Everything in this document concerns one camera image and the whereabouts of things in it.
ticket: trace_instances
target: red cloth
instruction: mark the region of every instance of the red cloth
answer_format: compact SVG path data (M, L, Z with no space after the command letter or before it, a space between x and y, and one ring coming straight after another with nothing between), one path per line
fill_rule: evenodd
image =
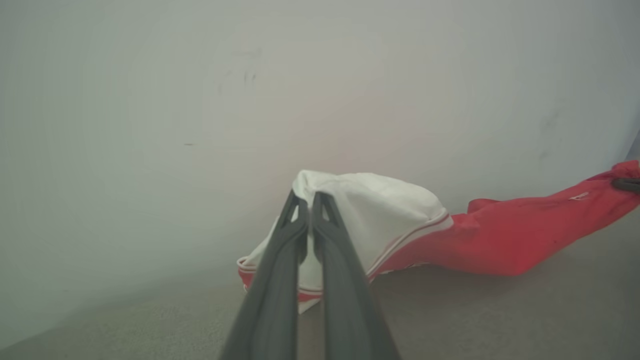
M453 215L453 227L405 245L373 276L419 263L475 274L522 274L635 209L639 194L611 186L619 177L640 178L638 161L619 163L548 197L473 200L467 214Z

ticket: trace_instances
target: gray carpet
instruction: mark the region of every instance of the gray carpet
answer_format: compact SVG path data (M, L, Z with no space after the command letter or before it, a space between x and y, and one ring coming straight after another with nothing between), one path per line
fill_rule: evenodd
M432 266L373 290L405 360L640 359L640 211L514 278ZM0 359L216 359L239 283L85 316ZM300 318L300 359L323 358L321 308Z

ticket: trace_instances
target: white wall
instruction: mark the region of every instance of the white wall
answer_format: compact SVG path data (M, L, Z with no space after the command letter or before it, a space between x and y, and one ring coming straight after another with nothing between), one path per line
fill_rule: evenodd
M453 211L607 169L640 104L632 3L0 2L0 347L237 281L301 168Z

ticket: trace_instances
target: red and white garment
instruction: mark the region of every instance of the red and white garment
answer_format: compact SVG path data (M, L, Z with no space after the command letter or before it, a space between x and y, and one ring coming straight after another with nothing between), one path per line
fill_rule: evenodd
M318 191L333 195L370 280L426 263L475 274L518 275L638 206L639 194L611 186L620 177L640 178L638 161L617 164L548 197L476 199L466 214L453 216L430 191L376 174L304 170L292 189L310 205ZM272 232L237 262L245 287ZM313 249L312 235L307 241ZM299 278L303 312L322 295L322 268L315 256L306 257Z

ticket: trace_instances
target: fabric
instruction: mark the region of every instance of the fabric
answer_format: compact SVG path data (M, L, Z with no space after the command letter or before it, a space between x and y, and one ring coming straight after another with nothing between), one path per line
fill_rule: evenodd
M313 204L316 192L333 195L368 274L372 274L405 244L453 226L447 210L433 193L391 177L368 173L333 175L303 170L296 176L292 189L309 206ZM251 283L272 233L273 227L249 256L238 260L245 286ZM307 248L313 249L313 234L309 234L307 241ZM299 282L302 312L322 295L322 267L311 252L300 265Z
M640 178L638 165L617 164L548 197L476 199L466 214L452 217L428 190L375 174L302 171L293 190L308 204L316 191L334 196L370 280L426 263L475 274L518 275L638 206L640 195L611 186L615 178ZM270 237L238 261L245 287ZM308 241L313 249L313 239ZM314 256L300 267L301 312L322 294L321 271Z

